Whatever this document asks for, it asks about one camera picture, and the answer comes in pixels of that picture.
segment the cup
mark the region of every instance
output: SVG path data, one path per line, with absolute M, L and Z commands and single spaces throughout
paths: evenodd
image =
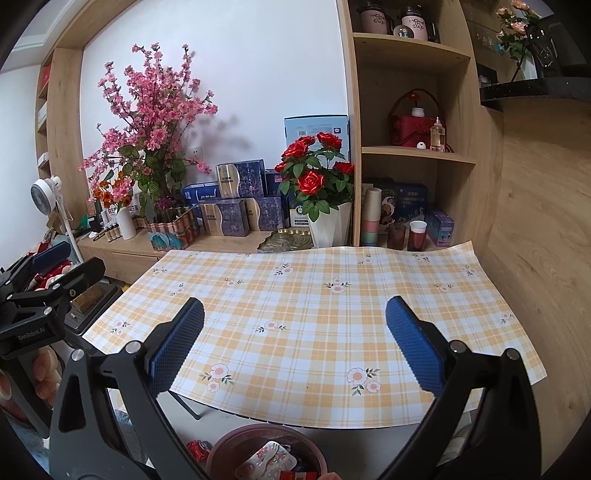
M 391 223 L 388 225 L 388 248 L 402 250 L 406 237 L 406 226 L 403 223 Z
M 425 250 L 427 239 L 427 224 L 422 220 L 410 222 L 410 233 L 408 234 L 408 251 L 422 252 Z

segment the white wall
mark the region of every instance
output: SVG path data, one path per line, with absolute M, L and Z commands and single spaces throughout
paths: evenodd
M 9 267 L 43 239 L 47 217 L 31 200 L 39 178 L 35 154 L 35 91 L 39 65 L 0 73 L 0 267 Z
M 215 93 L 219 113 L 185 133 L 185 146 L 202 145 L 212 166 L 264 158 L 272 168 L 285 150 L 284 118 L 347 113 L 335 0 L 138 0 L 86 46 L 80 87 L 85 156 L 100 147 L 96 124 L 117 124 L 96 86 L 103 65 L 114 61 L 118 78 L 129 64 L 142 70 L 143 55 L 131 53 L 132 45 L 157 41 L 163 65 L 175 69 L 188 43 L 202 92 Z M 197 132 L 196 140 L 187 135 Z

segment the red rose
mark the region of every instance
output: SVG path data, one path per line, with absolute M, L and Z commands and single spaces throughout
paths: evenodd
M 318 134 L 318 140 L 324 148 L 330 148 L 332 150 L 340 150 L 343 146 L 343 141 L 333 134 L 324 134 L 320 132 Z
M 281 156 L 281 158 L 286 158 L 286 157 L 303 157 L 304 155 L 308 154 L 308 145 L 306 145 L 304 142 L 300 142 L 299 140 L 296 140 L 295 142 L 293 142 L 289 147 L 287 147 L 287 150 L 285 150 L 283 152 L 283 155 Z
M 314 195 L 324 185 L 324 176 L 309 170 L 308 173 L 297 180 L 300 191 L 307 195 Z
M 302 142 L 305 145 L 314 145 L 316 143 L 316 137 L 314 135 L 308 135 L 306 137 L 300 137 L 298 142 Z
M 335 170 L 344 173 L 345 175 L 351 175 L 355 166 L 351 165 L 351 163 L 347 163 L 344 161 L 335 162 Z

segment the yellow checkered paper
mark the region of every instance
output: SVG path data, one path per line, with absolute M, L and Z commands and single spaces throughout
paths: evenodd
M 145 340 L 189 297 L 205 327 L 172 390 L 205 405 L 295 426 L 362 429 L 418 423 L 420 389 L 385 321 L 400 295 L 421 320 L 472 351 L 523 356 L 546 376 L 522 326 L 470 243 L 427 253 L 326 248 L 284 254 L 171 251 L 91 327 L 105 353 Z M 473 392 L 466 409 L 478 406 Z

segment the gold tray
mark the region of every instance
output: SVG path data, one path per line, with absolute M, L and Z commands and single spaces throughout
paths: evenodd
M 262 253 L 294 252 L 296 250 L 308 250 L 314 248 L 312 235 L 309 230 L 296 228 L 280 228 L 265 238 L 258 247 Z

